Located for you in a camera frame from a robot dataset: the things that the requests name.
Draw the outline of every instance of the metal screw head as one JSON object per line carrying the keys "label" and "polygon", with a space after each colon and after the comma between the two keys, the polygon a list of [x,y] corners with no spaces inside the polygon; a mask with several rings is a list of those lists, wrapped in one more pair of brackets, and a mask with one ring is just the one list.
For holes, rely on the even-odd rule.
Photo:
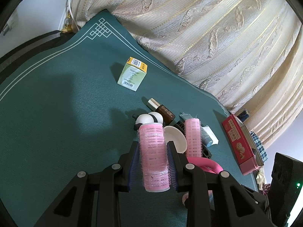
{"label": "metal screw head", "polygon": [[188,163],[188,164],[186,164],[186,169],[188,169],[188,170],[192,170],[192,169],[194,169],[194,164],[191,164],[191,163]]}
{"label": "metal screw head", "polygon": [[115,163],[115,164],[112,165],[112,168],[113,168],[114,170],[118,170],[118,169],[121,168],[121,165],[118,164],[118,163]]}
{"label": "metal screw head", "polygon": [[80,171],[80,172],[78,172],[78,174],[77,174],[77,176],[78,177],[85,177],[85,175],[86,175],[86,172],[84,172],[84,171]]}
{"label": "metal screw head", "polygon": [[221,172],[221,176],[225,177],[225,178],[228,178],[229,177],[229,173],[227,171],[222,171]]}

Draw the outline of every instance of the panda toy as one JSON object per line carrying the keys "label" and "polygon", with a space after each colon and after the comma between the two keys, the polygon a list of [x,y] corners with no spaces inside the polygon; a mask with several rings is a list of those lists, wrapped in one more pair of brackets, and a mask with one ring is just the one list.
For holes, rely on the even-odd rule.
{"label": "panda toy", "polygon": [[139,116],[134,114],[132,117],[136,120],[136,123],[134,125],[135,131],[137,131],[143,124],[160,123],[163,125],[163,117],[157,112],[150,112],[148,114],[145,113]]}

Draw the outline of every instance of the pink hair roller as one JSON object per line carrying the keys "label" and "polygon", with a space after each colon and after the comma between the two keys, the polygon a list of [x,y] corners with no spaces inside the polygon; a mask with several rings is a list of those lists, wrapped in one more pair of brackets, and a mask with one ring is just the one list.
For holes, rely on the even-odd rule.
{"label": "pink hair roller", "polygon": [[185,137],[187,141],[187,157],[201,157],[201,130],[199,119],[185,120]]}
{"label": "pink hair roller", "polygon": [[162,124],[141,125],[139,143],[145,190],[147,192],[169,190],[169,173]]}

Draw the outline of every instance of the cream striped curtain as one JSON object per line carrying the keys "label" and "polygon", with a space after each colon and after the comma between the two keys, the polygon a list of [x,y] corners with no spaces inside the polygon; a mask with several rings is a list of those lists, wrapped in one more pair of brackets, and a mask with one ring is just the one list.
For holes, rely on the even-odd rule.
{"label": "cream striped curtain", "polygon": [[247,108],[246,125],[265,146],[302,109],[295,77],[301,74],[301,23],[285,0],[72,0],[80,27],[103,9],[231,112]]}

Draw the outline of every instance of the denim item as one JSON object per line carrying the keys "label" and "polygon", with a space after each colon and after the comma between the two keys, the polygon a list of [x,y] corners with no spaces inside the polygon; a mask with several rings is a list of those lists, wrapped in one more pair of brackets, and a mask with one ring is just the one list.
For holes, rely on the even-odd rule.
{"label": "denim item", "polygon": [[239,120],[241,120],[242,122],[244,122],[249,117],[249,113],[248,113],[247,110],[244,110],[237,117],[239,118]]}

